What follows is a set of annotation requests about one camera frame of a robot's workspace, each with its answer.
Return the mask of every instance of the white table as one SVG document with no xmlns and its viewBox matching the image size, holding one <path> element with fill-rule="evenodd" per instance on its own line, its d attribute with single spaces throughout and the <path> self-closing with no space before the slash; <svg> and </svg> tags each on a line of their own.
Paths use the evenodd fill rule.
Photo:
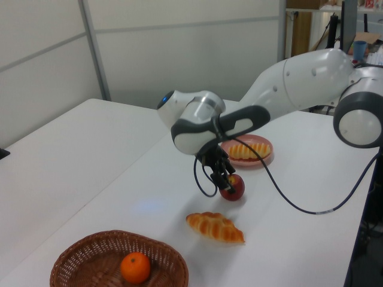
<svg viewBox="0 0 383 287">
<path fill-rule="evenodd" d="M 332 117 L 295 112 L 257 131 L 274 146 L 269 165 L 285 195 L 309 210 L 340 203 L 378 149 L 355 149 L 335 135 Z M 373 166 L 349 202 L 326 215 L 293 209 L 264 169 L 237 169 L 246 184 L 234 203 L 209 199 L 193 178 L 193 160 L 168 134 L 130 165 L 0 281 L 0 286 L 48 286 L 58 256 L 81 238 L 126 230 L 164 241 L 186 260 L 189 286 L 343 286 Z M 201 183 L 211 188 L 199 172 Z M 245 234 L 226 246 L 186 224 L 192 212 L 221 212 Z"/>
<path fill-rule="evenodd" d="M 7 148 L 0 280 L 167 133 L 152 109 L 92 99 Z"/>
</svg>

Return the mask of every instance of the croissant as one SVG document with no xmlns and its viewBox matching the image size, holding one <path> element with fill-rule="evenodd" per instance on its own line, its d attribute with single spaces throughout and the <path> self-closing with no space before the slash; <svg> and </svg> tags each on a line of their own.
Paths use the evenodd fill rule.
<svg viewBox="0 0 383 287">
<path fill-rule="evenodd" d="M 270 145 L 265 143 L 249 143 L 249 146 L 254 149 L 261 158 L 265 158 L 271 153 Z M 235 160 L 258 159 L 256 154 L 243 144 L 231 146 L 229 148 L 229 155 Z"/>
<path fill-rule="evenodd" d="M 244 234 L 220 213 L 192 213 L 186 217 L 192 229 L 203 236 L 226 243 L 244 243 Z"/>
</svg>

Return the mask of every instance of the orange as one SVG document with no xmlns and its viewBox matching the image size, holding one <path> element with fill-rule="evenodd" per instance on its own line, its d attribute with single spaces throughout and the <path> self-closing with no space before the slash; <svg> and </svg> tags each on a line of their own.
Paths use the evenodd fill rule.
<svg viewBox="0 0 383 287">
<path fill-rule="evenodd" d="M 140 284 L 150 275 L 150 260 L 140 252 L 128 254 L 121 262 L 121 275 L 131 284 Z"/>
</svg>

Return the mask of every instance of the apple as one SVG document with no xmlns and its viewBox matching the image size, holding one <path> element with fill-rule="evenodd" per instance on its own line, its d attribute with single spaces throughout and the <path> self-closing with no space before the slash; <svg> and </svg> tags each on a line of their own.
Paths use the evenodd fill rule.
<svg viewBox="0 0 383 287">
<path fill-rule="evenodd" d="M 220 190 L 222 197 L 229 201 L 236 201 L 244 195 L 245 183 L 244 180 L 239 175 L 229 175 L 228 180 L 230 184 L 235 189 L 235 193 L 229 193 L 227 190 Z"/>
</svg>

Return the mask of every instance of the wicker basket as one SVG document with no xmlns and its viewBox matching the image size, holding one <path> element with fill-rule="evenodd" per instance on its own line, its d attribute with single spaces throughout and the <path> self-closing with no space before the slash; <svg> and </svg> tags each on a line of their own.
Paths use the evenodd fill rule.
<svg viewBox="0 0 383 287">
<path fill-rule="evenodd" d="M 140 285 L 126 282 L 120 273 L 122 259 L 142 252 L 151 262 L 150 277 Z M 142 286 L 186 287 L 189 272 L 182 256 L 169 245 L 120 230 L 89 235 L 64 251 L 50 275 L 51 287 Z"/>
</svg>

